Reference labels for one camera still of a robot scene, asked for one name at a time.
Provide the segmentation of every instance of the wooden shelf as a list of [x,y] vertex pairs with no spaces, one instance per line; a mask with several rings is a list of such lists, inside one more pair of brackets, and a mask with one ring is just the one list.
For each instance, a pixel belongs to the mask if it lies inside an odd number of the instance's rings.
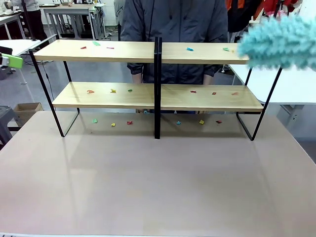
[[37,60],[73,62],[153,63],[154,42],[98,41],[58,39],[36,52]]
[[[154,108],[153,84],[71,82],[53,101],[64,108]],[[260,112],[262,105],[246,86],[167,85],[161,87],[162,110]]]
[[[153,63],[154,42],[98,41],[59,39],[36,52],[37,60]],[[163,43],[162,63],[170,64],[246,64],[239,58],[237,43]]]

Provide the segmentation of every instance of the dark jacket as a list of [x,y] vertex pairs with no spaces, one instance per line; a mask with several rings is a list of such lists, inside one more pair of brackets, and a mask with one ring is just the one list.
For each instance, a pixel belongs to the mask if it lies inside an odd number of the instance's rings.
[[[123,41],[148,41],[148,38],[155,41],[155,37],[162,37],[163,42],[227,42],[227,32],[225,0],[126,0],[121,38]],[[128,68],[132,74],[143,72],[144,83],[154,83],[153,64],[133,63]],[[162,83],[202,84],[204,74],[214,76],[217,70],[218,65],[163,64]]]

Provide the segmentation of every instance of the jacket zipper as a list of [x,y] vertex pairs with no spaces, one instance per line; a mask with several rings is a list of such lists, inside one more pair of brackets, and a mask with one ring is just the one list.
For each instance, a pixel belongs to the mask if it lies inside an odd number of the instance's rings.
[[[182,28],[182,2],[183,0],[180,0],[180,29],[179,29],[179,41],[181,42],[181,28]],[[177,73],[176,73],[176,84],[179,84],[179,64],[177,64]]]

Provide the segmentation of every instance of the green object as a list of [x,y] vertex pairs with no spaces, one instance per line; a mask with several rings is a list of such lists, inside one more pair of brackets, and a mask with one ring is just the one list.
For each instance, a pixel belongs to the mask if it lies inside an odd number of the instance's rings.
[[100,44],[96,41],[92,41],[95,46],[100,46]]
[[20,57],[12,56],[9,54],[2,54],[2,57],[8,58],[9,59],[9,64],[7,65],[8,67],[11,68],[22,68],[23,66],[23,59]]

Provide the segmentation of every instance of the green paper scrap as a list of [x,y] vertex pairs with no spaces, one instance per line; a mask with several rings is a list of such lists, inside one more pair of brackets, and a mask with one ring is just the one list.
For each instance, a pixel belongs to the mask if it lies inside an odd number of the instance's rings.
[[100,46],[100,44],[96,41],[92,41],[95,46]]

